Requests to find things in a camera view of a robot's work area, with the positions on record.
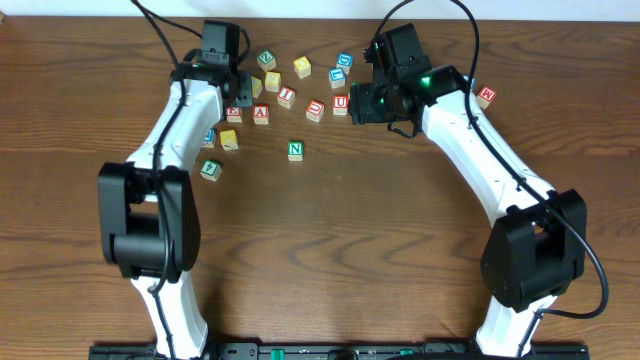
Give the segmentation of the red E block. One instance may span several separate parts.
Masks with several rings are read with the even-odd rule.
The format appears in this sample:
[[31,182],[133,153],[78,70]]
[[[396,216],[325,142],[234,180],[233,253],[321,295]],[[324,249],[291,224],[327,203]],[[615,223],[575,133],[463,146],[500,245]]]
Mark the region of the red E block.
[[226,120],[229,123],[241,123],[242,122],[242,109],[240,107],[227,107],[226,108]]

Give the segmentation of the red U block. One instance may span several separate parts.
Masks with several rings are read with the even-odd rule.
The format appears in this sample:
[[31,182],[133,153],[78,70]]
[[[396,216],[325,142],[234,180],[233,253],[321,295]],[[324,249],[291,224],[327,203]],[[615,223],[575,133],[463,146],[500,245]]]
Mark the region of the red U block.
[[308,104],[305,115],[306,118],[312,120],[314,122],[320,122],[325,112],[325,104],[317,101],[311,100]]
[[333,99],[333,114],[346,116],[348,114],[349,98],[346,95],[336,95]]

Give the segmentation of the green N block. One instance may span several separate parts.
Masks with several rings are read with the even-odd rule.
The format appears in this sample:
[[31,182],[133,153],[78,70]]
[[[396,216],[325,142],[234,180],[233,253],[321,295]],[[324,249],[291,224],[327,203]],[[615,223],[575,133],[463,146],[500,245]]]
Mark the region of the green N block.
[[287,156],[289,161],[302,161],[304,159],[304,143],[290,141],[288,143]]

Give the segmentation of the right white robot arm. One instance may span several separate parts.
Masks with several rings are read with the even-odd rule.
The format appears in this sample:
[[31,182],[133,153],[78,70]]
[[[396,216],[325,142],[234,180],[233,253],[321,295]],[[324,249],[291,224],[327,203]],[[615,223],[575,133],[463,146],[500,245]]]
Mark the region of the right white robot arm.
[[469,184],[491,226],[480,268],[492,298],[475,345],[484,355],[531,355],[542,317],[584,273],[583,198],[535,174],[486,118],[470,79],[450,65],[407,77],[377,71],[349,97],[354,123],[412,121]]

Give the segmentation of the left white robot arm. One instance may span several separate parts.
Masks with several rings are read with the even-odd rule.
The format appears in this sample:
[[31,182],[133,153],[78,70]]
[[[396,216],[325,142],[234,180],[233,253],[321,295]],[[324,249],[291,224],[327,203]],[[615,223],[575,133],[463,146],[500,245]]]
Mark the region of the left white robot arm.
[[142,297],[160,359],[197,359],[205,351],[208,325],[192,278],[201,227],[191,171],[226,110],[252,105],[251,90],[244,71],[193,67],[173,75],[147,139],[125,162],[107,162],[99,171],[102,252]]

